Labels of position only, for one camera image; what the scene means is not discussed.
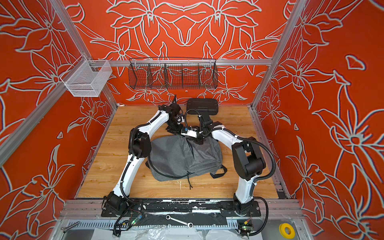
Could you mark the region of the grey student backpack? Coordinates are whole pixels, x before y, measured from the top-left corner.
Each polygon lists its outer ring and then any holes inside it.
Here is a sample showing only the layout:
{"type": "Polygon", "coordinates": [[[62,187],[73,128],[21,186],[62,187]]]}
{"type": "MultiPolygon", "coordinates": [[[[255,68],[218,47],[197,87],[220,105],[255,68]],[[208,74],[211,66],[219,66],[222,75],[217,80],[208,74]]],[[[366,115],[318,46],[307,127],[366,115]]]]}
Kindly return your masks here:
{"type": "Polygon", "coordinates": [[[159,182],[189,180],[207,173],[217,179],[228,171],[220,144],[211,137],[199,145],[191,137],[166,136],[153,140],[151,146],[146,166],[159,182]]]}

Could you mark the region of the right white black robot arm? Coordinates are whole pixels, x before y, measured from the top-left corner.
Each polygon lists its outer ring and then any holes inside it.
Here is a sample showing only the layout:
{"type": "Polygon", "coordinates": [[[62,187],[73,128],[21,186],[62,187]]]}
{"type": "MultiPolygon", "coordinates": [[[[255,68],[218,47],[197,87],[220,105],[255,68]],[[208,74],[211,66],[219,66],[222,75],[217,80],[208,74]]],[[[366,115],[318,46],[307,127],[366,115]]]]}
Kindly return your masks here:
{"type": "Polygon", "coordinates": [[[277,163],[274,154],[255,138],[241,137],[220,122],[213,122],[208,113],[188,109],[186,114],[190,112],[199,118],[198,140],[211,137],[232,150],[234,167],[239,176],[238,188],[233,198],[234,209],[239,216],[247,215],[253,206],[257,182],[275,174],[277,163]]]}

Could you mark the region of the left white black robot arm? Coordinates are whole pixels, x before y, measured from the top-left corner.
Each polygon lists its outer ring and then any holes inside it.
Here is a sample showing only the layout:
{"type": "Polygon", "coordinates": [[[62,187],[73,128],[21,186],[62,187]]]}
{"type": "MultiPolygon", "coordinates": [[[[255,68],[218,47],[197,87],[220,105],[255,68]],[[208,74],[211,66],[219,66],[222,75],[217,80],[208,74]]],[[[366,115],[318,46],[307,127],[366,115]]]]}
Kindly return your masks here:
{"type": "Polygon", "coordinates": [[[151,153],[151,137],[163,124],[168,124],[167,130],[171,133],[180,133],[182,120],[182,109],[177,104],[177,97],[174,97],[169,105],[158,106],[158,111],[147,123],[131,130],[127,163],[114,189],[103,198],[103,215],[120,216],[128,207],[138,203],[130,199],[130,193],[140,165],[151,153]]]}

